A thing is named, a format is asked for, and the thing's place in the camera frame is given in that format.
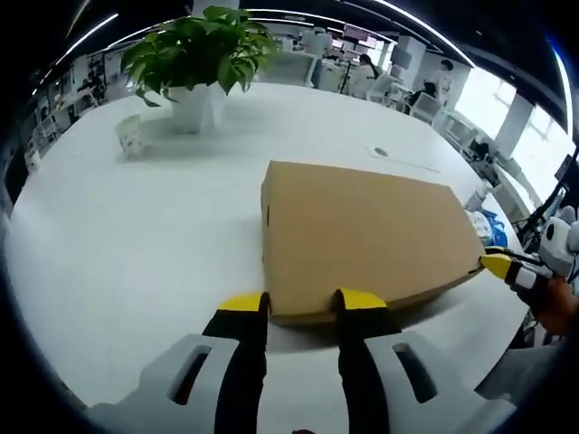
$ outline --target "white wall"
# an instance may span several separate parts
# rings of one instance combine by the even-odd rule
[[[509,159],[512,156],[515,146],[533,114],[533,109],[534,107],[530,102],[519,94],[515,95],[508,109],[505,122],[503,122],[495,138],[498,151],[504,158]]]
[[[430,78],[433,72],[437,71],[441,67],[441,61],[447,59],[446,57],[439,56],[438,54],[433,54],[431,52],[426,52],[422,57],[422,62],[420,68],[416,74],[416,78],[413,83],[413,90],[422,89],[422,84],[425,80]],[[470,67],[458,63],[457,61],[451,61],[454,65],[454,69],[450,72],[452,77],[452,88],[449,95],[449,99],[446,103],[446,107],[449,109],[454,109],[456,103],[459,101],[464,85],[469,77]]]

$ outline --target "ceiling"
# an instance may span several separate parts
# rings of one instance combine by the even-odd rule
[[[539,102],[562,121],[564,93],[546,35],[556,40],[569,65],[572,79],[579,59],[571,24],[565,24],[551,2],[538,0],[388,0],[420,18],[455,42],[472,60],[510,80],[533,102]],[[94,33],[70,58],[94,52],[117,39],[167,19],[185,14],[193,0],[59,0],[30,5],[20,2],[16,15],[26,17],[25,32],[8,38],[5,56],[11,67],[4,73],[12,83],[5,95],[12,104],[22,102],[36,87],[49,65],[89,29],[118,13],[119,18]],[[464,61],[455,51],[413,20],[375,0],[241,0],[245,8],[284,9],[319,14],[357,24],[377,32],[410,34],[430,40],[445,55]],[[73,17],[85,5],[67,35]]]

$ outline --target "white paper cup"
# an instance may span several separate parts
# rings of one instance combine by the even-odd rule
[[[120,121],[115,127],[120,146],[127,156],[136,156],[143,149],[141,141],[141,116],[130,116]]]

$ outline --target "desk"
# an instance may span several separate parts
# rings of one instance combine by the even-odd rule
[[[7,267],[24,319],[54,371],[88,405],[126,396],[144,366],[184,335],[201,333],[224,299],[263,288],[260,188],[272,158],[447,184],[462,203],[479,183],[418,119],[267,83],[234,90],[215,133],[160,140],[152,156],[125,161],[114,126],[168,110],[129,97],[88,112],[29,178],[8,227]],[[372,157],[369,146],[391,159]],[[485,206],[506,219],[492,197]],[[506,231],[510,247],[520,249]],[[485,271],[405,327],[453,358],[474,388],[526,311]],[[259,420],[271,430],[261,432],[347,432],[335,347],[271,325],[267,358]],[[336,426],[320,429],[325,423]]]
[[[526,219],[536,209],[527,189],[500,165],[495,163],[493,166],[497,172],[501,187],[504,188],[517,207],[518,213],[510,217],[511,221]]]

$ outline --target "cardboard box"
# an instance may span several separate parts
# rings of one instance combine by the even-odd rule
[[[470,278],[484,252],[449,187],[399,176],[272,161],[261,211],[274,320],[327,318],[338,288],[406,307]]]

